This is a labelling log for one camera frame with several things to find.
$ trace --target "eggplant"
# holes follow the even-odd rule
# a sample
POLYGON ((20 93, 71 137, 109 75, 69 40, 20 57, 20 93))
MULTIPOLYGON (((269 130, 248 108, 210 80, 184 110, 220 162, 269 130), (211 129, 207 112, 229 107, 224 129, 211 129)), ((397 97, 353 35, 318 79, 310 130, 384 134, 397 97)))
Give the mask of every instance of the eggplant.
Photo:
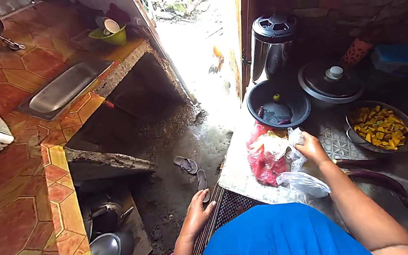
POLYGON ((362 167, 366 168, 369 166, 386 166, 390 163, 390 159, 383 157, 383 158, 377 158, 377 159, 362 159, 362 160, 353 160, 353 159, 342 159, 342 158, 336 158, 333 160, 333 163, 335 163, 337 166, 340 168, 357 168, 357 167, 362 167))
POLYGON ((350 178, 358 177, 372 181, 372 184, 381 186, 383 188, 389 189, 396 194, 399 194, 405 198, 408 198, 407 191, 404 189, 401 183, 394 180, 391 177, 383 175, 381 173, 366 171, 366 170, 348 170, 345 171, 348 173, 350 178))
POLYGON ((283 119, 282 121, 277 123, 277 125, 287 125, 287 124, 291 124, 291 119, 283 119))
POLYGON ((258 117, 261 119, 264 117, 264 107, 263 106, 261 106, 258 110, 258 117))

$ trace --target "door hinge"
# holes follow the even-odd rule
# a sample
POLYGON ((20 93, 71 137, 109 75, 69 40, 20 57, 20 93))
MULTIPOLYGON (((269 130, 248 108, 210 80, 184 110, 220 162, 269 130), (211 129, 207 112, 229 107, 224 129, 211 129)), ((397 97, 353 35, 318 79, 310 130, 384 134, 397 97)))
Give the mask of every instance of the door hinge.
POLYGON ((245 49, 242 49, 242 66, 251 64, 251 60, 248 60, 245 54, 245 49))

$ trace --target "black plastic basin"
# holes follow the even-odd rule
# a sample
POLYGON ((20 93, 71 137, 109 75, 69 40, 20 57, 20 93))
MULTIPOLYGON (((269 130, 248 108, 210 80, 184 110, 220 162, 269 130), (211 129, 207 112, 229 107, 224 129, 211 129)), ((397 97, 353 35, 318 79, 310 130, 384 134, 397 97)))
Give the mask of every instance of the black plastic basin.
POLYGON ((259 123, 272 128, 296 127, 305 121, 311 112, 310 101, 303 90, 277 80, 267 80, 255 85, 248 95, 247 104, 251 115, 259 123), (280 94, 280 100, 277 102, 273 100, 275 94, 280 94), (261 106, 264 107, 262 119, 257 115, 261 106), (277 125, 284 119, 291 119, 291 123, 277 125))

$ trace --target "wooden door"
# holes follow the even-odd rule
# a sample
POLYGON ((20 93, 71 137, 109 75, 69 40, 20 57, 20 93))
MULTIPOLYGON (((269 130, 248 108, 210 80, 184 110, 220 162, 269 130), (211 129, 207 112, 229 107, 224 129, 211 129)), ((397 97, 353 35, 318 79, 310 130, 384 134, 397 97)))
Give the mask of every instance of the wooden door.
POLYGON ((229 0, 225 33, 228 35, 229 63, 234 74, 237 97, 242 103, 250 81, 250 65, 244 64, 242 55, 251 59, 251 27, 254 20, 254 1, 229 0))

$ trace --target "chopped squash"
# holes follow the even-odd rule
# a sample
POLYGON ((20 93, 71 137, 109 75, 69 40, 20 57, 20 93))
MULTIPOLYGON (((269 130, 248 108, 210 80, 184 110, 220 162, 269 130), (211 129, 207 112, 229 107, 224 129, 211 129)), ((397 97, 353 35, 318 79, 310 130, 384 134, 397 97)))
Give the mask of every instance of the chopped squash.
POLYGON ((368 142, 371 142, 371 134, 368 133, 368 134, 366 135, 365 140, 368 141, 368 142))
POLYGON ((375 134, 375 137, 377 137, 377 139, 382 139, 384 135, 385 135, 385 134, 382 133, 382 132, 377 132, 377 133, 375 134))
POLYGON ((366 141, 387 150, 397 150, 405 144, 408 127, 394 115, 394 111, 375 107, 363 107, 348 117, 355 132, 366 141))
POLYGON ((372 143, 373 143, 374 145, 381 145, 381 144, 382 144, 382 141, 380 141, 379 139, 373 138, 372 143))

